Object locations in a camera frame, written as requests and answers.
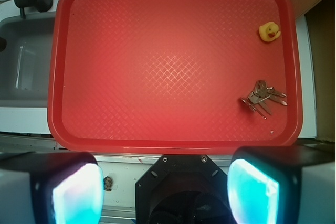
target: duck beak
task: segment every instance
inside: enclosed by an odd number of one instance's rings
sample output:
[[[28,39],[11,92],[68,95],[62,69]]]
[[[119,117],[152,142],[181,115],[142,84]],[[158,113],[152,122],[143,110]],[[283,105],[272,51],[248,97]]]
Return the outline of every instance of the duck beak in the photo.
[[[268,37],[273,38],[275,36],[275,32],[271,32],[268,34]]]

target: textured tray surface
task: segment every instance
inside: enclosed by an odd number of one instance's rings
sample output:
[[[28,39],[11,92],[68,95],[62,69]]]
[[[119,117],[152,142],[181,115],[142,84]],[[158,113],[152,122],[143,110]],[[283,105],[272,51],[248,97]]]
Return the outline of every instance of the textured tray surface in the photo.
[[[258,79],[283,92],[274,0],[75,0],[62,120],[80,138],[270,140],[287,108],[264,120],[243,107]]]

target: bunch of keys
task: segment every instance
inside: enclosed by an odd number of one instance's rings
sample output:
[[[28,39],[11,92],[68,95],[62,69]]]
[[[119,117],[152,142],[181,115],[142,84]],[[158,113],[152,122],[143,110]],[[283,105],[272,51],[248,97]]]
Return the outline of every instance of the bunch of keys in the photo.
[[[286,97],[286,94],[276,91],[274,87],[268,87],[266,81],[259,80],[248,98],[242,98],[241,100],[248,105],[253,112],[257,111],[264,119],[267,119],[255,105],[259,104],[268,114],[272,115],[265,100],[270,99],[287,106],[287,103],[281,99],[284,97]]]

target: screw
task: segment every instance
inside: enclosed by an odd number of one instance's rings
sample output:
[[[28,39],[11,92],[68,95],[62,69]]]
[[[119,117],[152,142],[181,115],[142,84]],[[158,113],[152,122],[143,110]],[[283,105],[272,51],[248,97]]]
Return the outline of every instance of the screw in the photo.
[[[201,157],[201,161],[202,161],[203,163],[206,163],[207,160],[208,160],[208,158],[207,158],[206,156],[202,156],[202,157]]]

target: small debris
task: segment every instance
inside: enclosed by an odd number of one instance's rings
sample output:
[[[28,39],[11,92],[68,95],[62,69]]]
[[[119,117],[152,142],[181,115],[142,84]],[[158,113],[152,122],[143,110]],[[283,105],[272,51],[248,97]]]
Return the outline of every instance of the small debris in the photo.
[[[109,176],[104,178],[104,190],[105,191],[112,191],[113,186],[113,179]]]

